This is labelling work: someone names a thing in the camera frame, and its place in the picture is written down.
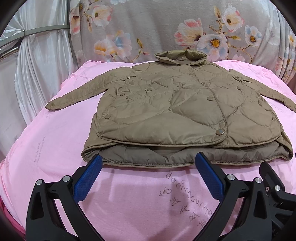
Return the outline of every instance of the screw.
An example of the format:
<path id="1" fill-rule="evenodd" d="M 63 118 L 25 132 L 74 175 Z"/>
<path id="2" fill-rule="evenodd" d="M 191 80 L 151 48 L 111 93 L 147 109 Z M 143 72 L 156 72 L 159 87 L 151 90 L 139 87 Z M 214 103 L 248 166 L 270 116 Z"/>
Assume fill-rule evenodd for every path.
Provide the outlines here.
<path id="1" fill-rule="evenodd" d="M 63 177 L 63 182 L 68 182 L 68 181 L 70 181 L 70 176 L 64 176 Z"/>
<path id="2" fill-rule="evenodd" d="M 235 179 L 235 176 L 233 174 L 228 174 L 227 178 L 228 178 L 228 180 L 233 181 Z"/>
<path id="3" fill-rule="evenodd" d="M 276 186 L 274 187 L 274 189 L 278 192 L 278 191 L 281 189 L 281 187 L 280 187 L 279 185 L 276 185 Z"/>
<path id="4" fill-rule="evenodd" d="M 36 184 L 41 185 L 42 184 L 42 179 L 37 180 Z"/>
<path id="5" fill-rule="evenodd" d="M 261 183 L 261 182 L 262 182 L 262 180 L 261 180 L 261 178 L 259 178 L 259 177 L 256 177 L 256 178 L 255 178 L 255 182 L 257 182 L 257 183 Z"/>

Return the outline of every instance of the jacket's left sleeve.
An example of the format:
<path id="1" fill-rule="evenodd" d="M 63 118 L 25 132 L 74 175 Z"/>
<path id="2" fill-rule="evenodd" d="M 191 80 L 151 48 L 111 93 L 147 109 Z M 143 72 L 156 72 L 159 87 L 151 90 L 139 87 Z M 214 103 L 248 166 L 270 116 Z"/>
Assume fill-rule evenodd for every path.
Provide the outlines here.
<path id="1" fill-rule="evenodd" d="M 115 84 L 115 81 L 125 80 L 128 77 L 136 75 L 137 72 L 129 67 L 109 70 L 80 86 L 78 89 L 50 101 L 45 108 L 48 110 L 61 110 L 106 91 Z"/>
<path id="2" fill-rule="evenodd" d="M 245 85 L 249 86 L 250 88 L 258 91 L 261 95 L 278 100 L 282 102 L 285 106 L 287 106 L 290 110 L 294 111 L 296 113 L 296 104 L 294 101 L 289 99 L 287 96 L 279 93 L 276 90 L 273 90 L 272 88 L 269 88 L 268 86 L 260 83 L 259 81 L 252 79 L 250 77 L 247 77 L 240 72 L 237 72 L 233 69 L 229 70 L 230 73 L 235 76 L 235 78 L 241 82 L 243 82 Z"/>

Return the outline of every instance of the pink bedsheet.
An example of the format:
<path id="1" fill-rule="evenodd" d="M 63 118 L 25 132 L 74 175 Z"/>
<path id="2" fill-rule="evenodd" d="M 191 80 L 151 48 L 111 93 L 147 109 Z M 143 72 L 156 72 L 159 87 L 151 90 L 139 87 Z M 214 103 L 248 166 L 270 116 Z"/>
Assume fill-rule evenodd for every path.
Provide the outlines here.
<path id="1" fill-rule="evenodd" d="M 265 68 L 234 60 L 217 63 L 257 79 L 296 102 L 293 92 Z M 132 65 L 88 61 L 64 81 L 56 97 L 110 69 Z M 55 112 L 43 108 L 0 164 L 0 196 L 23 227 L 36 180 L 59 181 L 85 165 L 81 151 L 101 96 Z M 274 100 L 267 101 L 277 113 L 295 151 L 296 114 Z M 274 160 L 271 166 L 282 179 L 286 191 L 296 193 L 295 157 L 289 162 Z M 259 176 L 258 164 L 224 166 L 223 170 L 243 180 Z M 217 205 L 218 201 L 211 197 L 194 166 L 177 169 L 104 167 L 87 198 L 80 202 L 82 210 L 106 241 L 192 240 Z M 60 202 L 57 206 L 67 230 L 74 233 Z M 226 232 L 238 209 L 239 203 Z"/>

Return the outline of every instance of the button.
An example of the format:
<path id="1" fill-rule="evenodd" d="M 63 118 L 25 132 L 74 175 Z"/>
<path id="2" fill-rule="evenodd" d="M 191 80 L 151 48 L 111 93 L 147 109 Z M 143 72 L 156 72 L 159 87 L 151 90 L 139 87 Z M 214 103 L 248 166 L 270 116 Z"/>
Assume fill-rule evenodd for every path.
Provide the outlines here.
<path id="1" fill-rule="evenodd" d="M 216 135 L 220 136 L 224 134 L 224 130 L 220 129 L 216 131 Z"/>

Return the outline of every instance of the blue textured pad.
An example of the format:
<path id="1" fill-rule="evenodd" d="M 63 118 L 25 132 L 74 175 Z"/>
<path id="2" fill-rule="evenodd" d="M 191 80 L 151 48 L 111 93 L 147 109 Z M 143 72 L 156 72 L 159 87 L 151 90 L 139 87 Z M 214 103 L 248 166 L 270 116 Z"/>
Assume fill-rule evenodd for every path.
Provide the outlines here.
<path id="1" fill-rule="evenodd" d="M 195 156 L 195 165 L 202 176 L 202 179 L 206 183 L 212 197 L 222 202 L 224 199 L 223 183 L 208 164 L 207 160 L 200 153 Z"/>
<path id="2" fill-rule="evenodd" d="M 97 155 L 74 186 L 73 199 L 75 203 L 78 203 L 86 198 L 91 186 L 100 173 L 102 166 L 103 160 L 99 155 Z"/>

